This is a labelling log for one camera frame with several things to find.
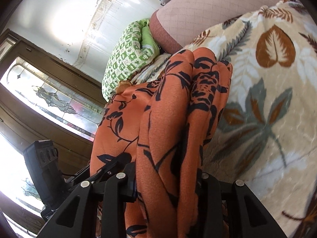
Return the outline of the brown wooden stained glass door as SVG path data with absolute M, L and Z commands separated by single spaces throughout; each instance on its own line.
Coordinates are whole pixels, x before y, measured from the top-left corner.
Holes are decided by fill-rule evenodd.
M 1 34 L 1 137 L 16 152 L 51 140 L 61 171 L 78 172 L 90 159 L 104 105 L 96 80 L 11 30 Z

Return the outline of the orange black floral garment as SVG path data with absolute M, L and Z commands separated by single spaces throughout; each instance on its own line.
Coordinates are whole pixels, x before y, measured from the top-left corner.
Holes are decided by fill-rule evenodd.
M 136 163 L 137 201 L 127 237 L 186 237 L 198 216 L 202 154 L 226 105 L 233 67 L 208 48 L 174 54 L 161 78 L 115 94 L 97 129 L 90 172 L 126 152 Z

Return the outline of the pink quilted mattress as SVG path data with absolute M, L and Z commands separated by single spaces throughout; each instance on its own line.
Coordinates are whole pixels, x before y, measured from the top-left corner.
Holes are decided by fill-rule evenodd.
M 279 0 L 170 0 L 150 18 L 150 32 L 167 53 L 175 53 L 213 25 L 272 6 Z

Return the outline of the beige leaf pattern fleece blanket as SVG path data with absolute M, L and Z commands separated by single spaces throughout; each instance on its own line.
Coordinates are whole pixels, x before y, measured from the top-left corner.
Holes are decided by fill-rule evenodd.
M 298 0 L 207 29 L 198 47 L 233 64 L 228 103 L 204 154 L 242 178 L 289 237 L 316 226 L 316 25 Z

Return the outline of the green white patterned pillow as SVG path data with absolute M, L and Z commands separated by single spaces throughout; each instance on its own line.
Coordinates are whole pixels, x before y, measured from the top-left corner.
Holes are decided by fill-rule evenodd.
M 102 95 L 106 101 L 120 81 L 129 79 L 159 55 L 159 46 L 150 32 L 149 24 L 149 19 L 130 23 L 115 45 L 102 79 Z

